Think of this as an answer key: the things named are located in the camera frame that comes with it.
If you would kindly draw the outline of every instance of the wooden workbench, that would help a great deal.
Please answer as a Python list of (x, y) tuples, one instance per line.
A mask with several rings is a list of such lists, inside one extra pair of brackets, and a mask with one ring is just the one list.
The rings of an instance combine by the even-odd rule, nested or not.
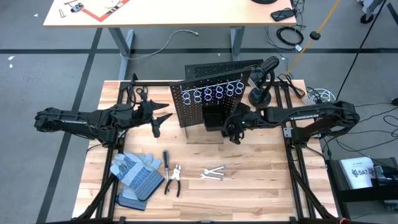
[[(90, 9), (105, 0), (79, 0)], [(295, 17), (275, 22), (271, 13), (291, 8), (290, 0), (257, 4), (250, 0), (130, 0), (103, 22), (84, 12), (70, 12), (66, 0), (54, 0), (44, 21), (48, 27), (165, 27), (165, 26), (292, 26)], [(59, 9), (66, 17), (61, 18)]]
[[(99, 109), (109, 108), (117, 102), (119, 84), (120, 81), (104, 83)], [(305, 90), (303, 80), (294, 80), (294, 85)], [(242, 102), (250, 105), (248, 93), (249, 90), (246, 89)], [(276, 106), (274, 90), (271, 93), (270, 106)], [(303, 105), (295, 95), (292, 94), (291, 98), (293, 106)], [(169, 87), (150, 86), (149, 99), (170, 104), (167, 108), (155, 111), (155, 116), (175, 114)], [(299, 121), (297, 124), (306, 126), (310, 122)], [(186, 130), (180, 128), (177, 116), (173, 115), (162, 124), (160, 132), (160, 138), (156, 139), (152, 136), (150, 125), (132, 128), (127, 134), (124, 150), (153, 153), (154, 157), (162, 158), (162, 151), (167, 149), (170, 153), (170, 168), (174, 168), (176, 163), (182, 166), (180, 197), (176, 197), (175, 182), (171, 185), (170, 193), (164, 195), (164, 182), (149, 199), (144, 212), (116, 204), (115, 220), (120, 216), (127, 220), (142, 221), (287, 221), (291, 216), (296, 217), (280, 127), (246, 131), (242, 145), (235, 145), (229, 139), (223, 139), (219, 132), (206, 132), (203, 125), (188, 127)], [(90, 146), (95, 144), (98, 142), (90, 142)], [(308, 146), (320, 151), (319, 142), (315, 139), (311, 139)], [(106, 153), (107, 150), (102, 147), (95, 147), (88, 152), (73, 217), (79, 216), (98, 193)], [(328, 211), (337, 215), (323, 158), (307, 149), (303, 149), (303, 154), (310, 188)], [(226, 173), (224, 181), (200, 179), (204, 169), (223, 164), (228, 166), (223, 171)], [(165, 175), (163, 166), (159, 172)], [(308, 214), (304, 194), (300, 194), (303, 210)], [(109, 195), (110, 190), (104, 204), (104, 215), (108, 211)]]

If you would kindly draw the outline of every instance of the wooden desk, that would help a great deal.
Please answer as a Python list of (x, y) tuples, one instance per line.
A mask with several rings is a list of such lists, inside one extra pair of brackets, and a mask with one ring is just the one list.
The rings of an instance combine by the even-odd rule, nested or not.
[[(79, 0), (91, 7), (104, 9), (107, 0)], [(107, 27), (120, 53), (131, 56), (134, 30), (127, 33), (127, 41), (120, 27), (197, 27), (234, 26), (231, 28), (232, 60), (239, 60), (245, 26), (293, 26), (295, 17), (275, 22), (271, 13), (291, 8), (290, 0), (278, 0), (273, 4), (257, 4), (250, 0), (130, 0), (103, 22), (80, 12), (70, 12), (64, 0), (54, 0), (44, 21), (47, 27)], [(59, 9), (66, 17), (61, 18)], [(128, 59), (121, 59), (119, 80), (129, 79)]]
[[(117, 102), (120, 82), (104, 83), (99, 109), (106, 109)], [(305, 90), (303, 80), (294, 80), (294, 85)], [(249, 105), (249, 90), (245, 91), (242, 102)], [(271, 106), (276, 106), (274, 91)], [(303, 103), (292, 95), (293, 106)], [(175, 113), (170, 88), (167, 86), (150, 86), (149, 98), (158, 103), (169, 103), (170, 106), (155, 112), (156, 116)], [(306, 126), (310, 120), (297, 122)], [(229, 139), (223, 139), (221, 133), (206, 132), (203, 125), (180, 128), (176, 115), (170, 117), (160, 128), (160, 138), (152, 136), (151, 126), (143, 125), (129, 130), (124, 150), (133, 153), (153, 153), (162, 158), (162, 151), (169, 150), (170, 167), (182, 165), (182, 192), (176, 194), (176, 183), (170, 193), (164, 195), (165, 183), (149, 199), (144, 212), (115, 207), (114, 219), (124, 216), (127, 220), (212, 220), (212, 221), (287, 221), (296, 216), (292, 184), (285, 146), (280, 127), (274, 129), (257, 129), (247, 131), (242, 145), (235, 145)], [(312, 139), (311, 148), (320, 151), (319, 141)], [(86, 157), (83, 175), (76, 198), (73, 216), (79, 216), (91, 203), (101, 187), (101, 179), (107, 150), (93, 148)], [(325, 163), (322, 157), (312, 151), (303, 149), (310, 188), (319, 201), (334, 215), (337, 215), (333, 194), (331, 192)], [(226, 164), (224, 181), (203, 180), (200, 174), (203, 169)], [(106, 215), (109, 205), (109, 193), (104, 204)], [(300, 192), (302, 207), (308, 215), (303, 192)]]

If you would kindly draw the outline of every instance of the white cable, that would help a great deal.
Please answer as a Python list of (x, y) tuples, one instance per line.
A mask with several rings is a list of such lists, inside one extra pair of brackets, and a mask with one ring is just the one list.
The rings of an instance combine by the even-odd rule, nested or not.
[(310, 99), (314, 102), (317, 102), (317, 96), (319, 96), (321, 98), (322, 102), (331, 102), (332, 100), (333, 100), (333, 102), (336, 101), (336, 97), (334, 96), (334, 94), (331, 91), (326, 90), (324, 88), (316, 88), (316, 89), (310, 90), (309, 93), (311, 93)]
[[(122, 53), (120, 53), (120, 57), (125, 58), (125, 59), (128, 59), (128, 60), (138, 60), (138, 59), (141, 59), (141, 58), (144, 58), (144, 57), (150, 57), (150, 56), (152, 56), (152, 55), (155, 55), (155, 54), (161, 52), (162, 50), (164, 50), (164, 49), (168, 46), (168, 44), (169, 44), (170, 40), (172, 39), (173, 35), (176, 34), (176, 33), (178, 33), (178, 32), (188, 32), (188, 33), (191, 33), (191, 34), (193, 34), (193, 35), (195, 35), (195, 36), (199, 36), (199, 33), (198, 33), (198, 32), (195, 32), (195, 31), (192, 31), (192, 30), (186, 30), (186, 29), (177, 30), (177, 31), (173, 32), (172, 35), (170, 35), (169, 40), (166, 42), (166, 44), (164, 45), (164, 47), (162, 47), (162, 48), (161, 48), (160, 50), (158, 50), (158, 51), (155, 51), (154, 53), (147, 54), (147, 55), (143, 55), (143, 56), (140, 56), (140, 57), (138, 57), (138, 58), (125, 57), (125, 56), (122, 55)], [(126, 42), (129, 42), (129, 40), (130, 40), (131, 37), (132, 37), (132, 33), (131, 33), (130, 36), (127, 38), (127, 41), (126, 41)]]

